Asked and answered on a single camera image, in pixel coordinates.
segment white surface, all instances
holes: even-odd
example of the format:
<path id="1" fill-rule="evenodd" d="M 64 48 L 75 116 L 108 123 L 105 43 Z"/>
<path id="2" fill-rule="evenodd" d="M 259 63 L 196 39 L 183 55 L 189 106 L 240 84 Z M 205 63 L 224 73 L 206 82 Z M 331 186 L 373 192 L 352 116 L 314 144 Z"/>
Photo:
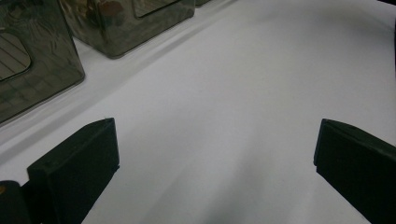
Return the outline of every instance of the white surface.
<path id="1" fill-rule="evenodd" d="M 213 0 L 0 128 L 0 179 L 114 117 L 120 169 L 85 224 L 368 223 L 316 174 L 321 119 L 396 144 L 396 7 Z"/>

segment white table surface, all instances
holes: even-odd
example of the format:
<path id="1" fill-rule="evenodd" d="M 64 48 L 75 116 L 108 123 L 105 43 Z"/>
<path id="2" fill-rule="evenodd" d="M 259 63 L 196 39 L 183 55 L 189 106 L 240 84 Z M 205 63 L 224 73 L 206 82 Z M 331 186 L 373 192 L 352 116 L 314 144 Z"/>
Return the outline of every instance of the white table surface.
<path id="1" fill-rule="evenodd" d="M 369 223 L 320 175 L 321 119 L 396 144 L 396 7 L 213 0 L 118 60 L 76 40 L 86 80 L 0 127 L 0 179 L 113 117 L 120 169 L 84 224 Z"/>

